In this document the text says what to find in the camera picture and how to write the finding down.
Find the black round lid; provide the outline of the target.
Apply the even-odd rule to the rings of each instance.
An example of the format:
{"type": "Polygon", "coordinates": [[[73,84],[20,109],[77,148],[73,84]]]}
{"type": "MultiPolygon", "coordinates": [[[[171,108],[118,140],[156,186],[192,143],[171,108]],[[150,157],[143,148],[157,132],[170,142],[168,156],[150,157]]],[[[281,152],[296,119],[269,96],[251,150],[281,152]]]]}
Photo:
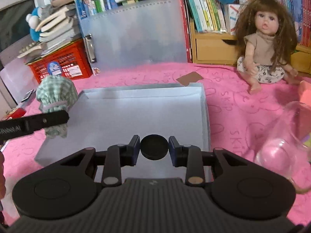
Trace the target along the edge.
{"type": "Polygon", "coordinates": [[[161,160],[168,152],[168,141],[157,134],[147,135],[140,142],[140,152],[149,160],[161,160]]]}

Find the green checkered cloth pouch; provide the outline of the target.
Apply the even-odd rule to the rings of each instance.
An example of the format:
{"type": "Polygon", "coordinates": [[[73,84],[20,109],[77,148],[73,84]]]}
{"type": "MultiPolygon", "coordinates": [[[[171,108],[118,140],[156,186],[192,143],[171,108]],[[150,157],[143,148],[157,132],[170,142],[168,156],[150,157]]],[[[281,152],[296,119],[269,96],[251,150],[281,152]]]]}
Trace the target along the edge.
{"type": "Polygon", "coordinates": [[[39,110],[42,113],[68,111],[78,100],[78,92],[70,79],[48,75],[36,90],[36,100],[40,102],[39,110]]]}

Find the red envelope packet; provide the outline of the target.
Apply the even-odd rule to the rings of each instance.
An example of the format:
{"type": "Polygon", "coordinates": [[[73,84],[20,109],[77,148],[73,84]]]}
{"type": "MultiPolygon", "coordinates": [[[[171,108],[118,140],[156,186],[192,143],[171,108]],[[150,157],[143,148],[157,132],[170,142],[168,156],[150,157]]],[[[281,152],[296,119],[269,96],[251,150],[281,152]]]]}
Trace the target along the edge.
{"type": "Polygon", "coordinates": [[[26,110],[23,108],[14,108],[8,114],[6,114],[2,120],[21,118],[26,114],[26,110]]]}

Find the white shallow cardboard box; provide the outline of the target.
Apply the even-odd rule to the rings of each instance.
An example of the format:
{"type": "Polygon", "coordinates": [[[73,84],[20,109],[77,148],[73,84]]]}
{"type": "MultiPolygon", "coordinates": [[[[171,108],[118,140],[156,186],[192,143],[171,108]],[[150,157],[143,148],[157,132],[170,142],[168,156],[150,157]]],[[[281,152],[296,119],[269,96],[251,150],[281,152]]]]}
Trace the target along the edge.
{"type": "Polygon", "coordinates": [[[83,148],[107,150],[134,135],[174,136],[181,145],[210,151],[204,86],[149,84],[83,90],[69,110],[67,136],[47,138],[35,161],[45,167],[83,148]]]}

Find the brown card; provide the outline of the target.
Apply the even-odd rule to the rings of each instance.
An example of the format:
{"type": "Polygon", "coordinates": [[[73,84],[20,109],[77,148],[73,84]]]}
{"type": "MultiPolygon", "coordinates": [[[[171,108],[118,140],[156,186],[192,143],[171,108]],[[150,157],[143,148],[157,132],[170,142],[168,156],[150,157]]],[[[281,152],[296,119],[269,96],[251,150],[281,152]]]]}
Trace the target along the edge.
{"type": "Polygon", "coordinates": [[[202,79],[203,77],[199,73],[191,72],[177,78],[176,81],[180,83],[182,86],[189,86],[190,83],[196,83],[202,79]]]}

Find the red plastic crate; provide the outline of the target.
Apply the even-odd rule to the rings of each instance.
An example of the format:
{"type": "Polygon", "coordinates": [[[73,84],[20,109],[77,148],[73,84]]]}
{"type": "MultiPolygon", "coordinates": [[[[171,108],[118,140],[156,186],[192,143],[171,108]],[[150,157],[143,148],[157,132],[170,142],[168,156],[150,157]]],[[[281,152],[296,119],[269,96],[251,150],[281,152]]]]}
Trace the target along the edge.
{"type": "Polygon", "coordinates": [[[81,38],[27,65],[38,83],[48,75],[77,80],[89,78],[93,74],[81,38]]]}

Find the clear glass mug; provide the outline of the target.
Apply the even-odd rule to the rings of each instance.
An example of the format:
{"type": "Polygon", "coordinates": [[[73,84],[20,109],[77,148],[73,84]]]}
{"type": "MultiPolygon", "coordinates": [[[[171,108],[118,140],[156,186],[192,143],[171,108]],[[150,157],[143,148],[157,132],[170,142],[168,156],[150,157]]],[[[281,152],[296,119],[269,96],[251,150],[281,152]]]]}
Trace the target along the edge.
{"type": "Polygon", "coordinates": [[[310,167],[310,106],[290,102],[259,148],[255,163],[287,178],[298,194],[310,192],[310,181],[297,182],[297,174],[310,167]]]}

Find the wooden desktop drawer shelf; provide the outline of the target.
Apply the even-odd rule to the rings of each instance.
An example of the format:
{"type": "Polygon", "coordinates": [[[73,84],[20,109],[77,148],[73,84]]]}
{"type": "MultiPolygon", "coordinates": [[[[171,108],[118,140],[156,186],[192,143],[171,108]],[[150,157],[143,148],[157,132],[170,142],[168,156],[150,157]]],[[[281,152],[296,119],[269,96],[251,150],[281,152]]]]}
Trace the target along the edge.
{"type": "MultiPolygon", "coordinates": [[[[199,33],[193,19],[189,23],[192,62],[208,65],[235,66],[239,53],[236,39],[228,33],[199,33]]],[[[310,77],[310,48],[297,45],[291,56],[292,66],[303,76],[310,77]]]]}

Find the blue white doraemon plush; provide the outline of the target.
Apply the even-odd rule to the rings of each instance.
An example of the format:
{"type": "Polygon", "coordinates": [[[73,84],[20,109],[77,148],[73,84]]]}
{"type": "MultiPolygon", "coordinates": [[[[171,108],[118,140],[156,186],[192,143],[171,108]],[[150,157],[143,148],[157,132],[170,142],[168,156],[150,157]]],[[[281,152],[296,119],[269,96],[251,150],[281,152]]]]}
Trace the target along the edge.
{"type": "Polygon", "coordinates": [[[36,7],[30,14],[27,14],[26,16],[26,22],[30,27],[31,39],[35,42],[39,41],[39,32],[37,32],[35,29],[41,22],[41,15],[42,15],[42,8],[36,7]]]}

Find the stack of books on crate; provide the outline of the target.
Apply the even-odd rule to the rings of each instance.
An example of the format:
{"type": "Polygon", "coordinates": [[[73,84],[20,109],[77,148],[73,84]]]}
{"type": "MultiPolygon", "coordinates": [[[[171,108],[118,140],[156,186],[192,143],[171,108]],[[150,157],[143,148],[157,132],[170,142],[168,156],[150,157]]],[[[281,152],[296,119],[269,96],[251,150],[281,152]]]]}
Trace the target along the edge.
{"type": "Polygon", "coordinates": [[[45,56],[81,37],[74,0],[53,0],[41,8],[39,41],[23,47],[18,58],[45,56]]]}

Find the translucent clipboard folder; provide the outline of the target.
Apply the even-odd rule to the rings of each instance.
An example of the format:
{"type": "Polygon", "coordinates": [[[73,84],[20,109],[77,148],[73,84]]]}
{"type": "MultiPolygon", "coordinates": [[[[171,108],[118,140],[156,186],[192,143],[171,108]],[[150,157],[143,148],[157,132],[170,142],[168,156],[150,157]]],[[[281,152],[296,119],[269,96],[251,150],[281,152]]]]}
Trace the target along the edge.
{"type": "Polygon", "coordinates": [[[180,0],[145,0],[84,18],[101,72],[146,64],[186,63],[187,48],[180,0]]]}

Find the brown haired baby doll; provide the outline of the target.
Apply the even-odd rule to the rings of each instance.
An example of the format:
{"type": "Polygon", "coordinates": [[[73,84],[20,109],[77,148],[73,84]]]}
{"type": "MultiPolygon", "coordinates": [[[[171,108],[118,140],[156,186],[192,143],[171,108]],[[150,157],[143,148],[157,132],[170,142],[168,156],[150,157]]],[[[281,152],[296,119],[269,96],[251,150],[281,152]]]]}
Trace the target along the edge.
{"type": "Polygon", "coordinates": [[[239,58],[237,72],[249,85],[248,92],[261,91],[263,84],[284,80],[298,85],[298,71],[291,55],[298,41],[290,14],[277,0],[252,0],[236,22],[239,58]]]}

